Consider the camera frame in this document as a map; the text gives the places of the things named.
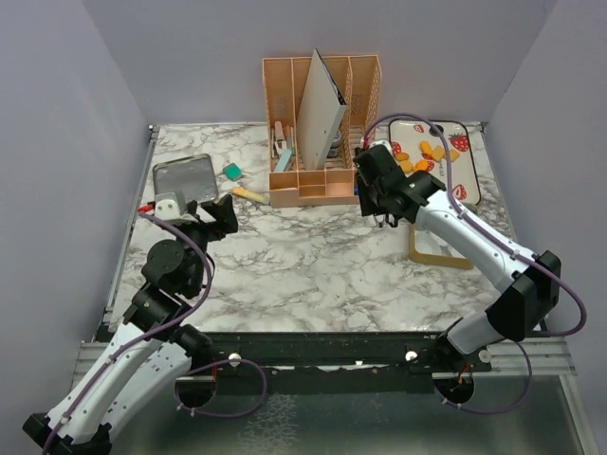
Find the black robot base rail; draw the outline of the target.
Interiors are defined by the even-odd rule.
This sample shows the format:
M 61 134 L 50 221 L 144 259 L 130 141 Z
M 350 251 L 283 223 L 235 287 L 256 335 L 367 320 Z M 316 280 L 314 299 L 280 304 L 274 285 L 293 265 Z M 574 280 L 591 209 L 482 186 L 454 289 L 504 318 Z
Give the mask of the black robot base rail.
M 220 394 L 430 393 L 435 374 L 486 373 L 438 332 L 208 332 L 186 352 L 193 380 Z

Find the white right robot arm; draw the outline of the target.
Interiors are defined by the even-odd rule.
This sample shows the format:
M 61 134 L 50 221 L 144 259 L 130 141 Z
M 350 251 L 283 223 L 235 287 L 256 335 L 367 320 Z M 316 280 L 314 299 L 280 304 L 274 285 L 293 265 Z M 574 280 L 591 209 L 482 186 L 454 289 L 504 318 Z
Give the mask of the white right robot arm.
M 458 370 L 490 343 L 525 339 L 556 306 L 561 261 L 554 253 L 538 255 L 507 239 L 452 202 L 445 184 L 432 174 L 406 175 L 384 141 L 360 152 L 354 163 L 362 215 L 382 215 L 392 227 L 405 219 L 430 231 L 470 260 L 500 294 L 487 309 L 447 330 L 446 341 L 435 348 L 443 369 Z

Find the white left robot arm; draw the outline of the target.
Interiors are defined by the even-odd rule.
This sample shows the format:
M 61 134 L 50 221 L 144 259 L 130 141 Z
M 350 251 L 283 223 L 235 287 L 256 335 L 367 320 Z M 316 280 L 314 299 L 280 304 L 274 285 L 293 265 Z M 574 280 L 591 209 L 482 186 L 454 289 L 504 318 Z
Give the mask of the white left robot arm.
M 176 214 L 169 198 L 140 216 L 172 233 L 149 250 L 144 285 L 93 366 L 53 409 L 35 413 L 24 432 L 45 454 L 107 454 L 127 423 L 170 382 L 201 373 L 214 359 L 212 343 L 186 323 L 207 299 L 214 262 L 210 242 L 237 232 L 230 195 L 189 203 Z

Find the black-tipped metal tongs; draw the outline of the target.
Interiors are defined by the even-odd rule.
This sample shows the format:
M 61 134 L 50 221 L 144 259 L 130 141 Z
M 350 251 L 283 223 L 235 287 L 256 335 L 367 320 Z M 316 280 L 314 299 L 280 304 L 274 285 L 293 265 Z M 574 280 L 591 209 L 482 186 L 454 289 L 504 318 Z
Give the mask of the black-tipped metal tongs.
M 398 227 L 398 219 L 395 218 L 390 213 L 384 213 L 373 216 L 375 224 L 378 228 L 390 227 L 397 228 Z

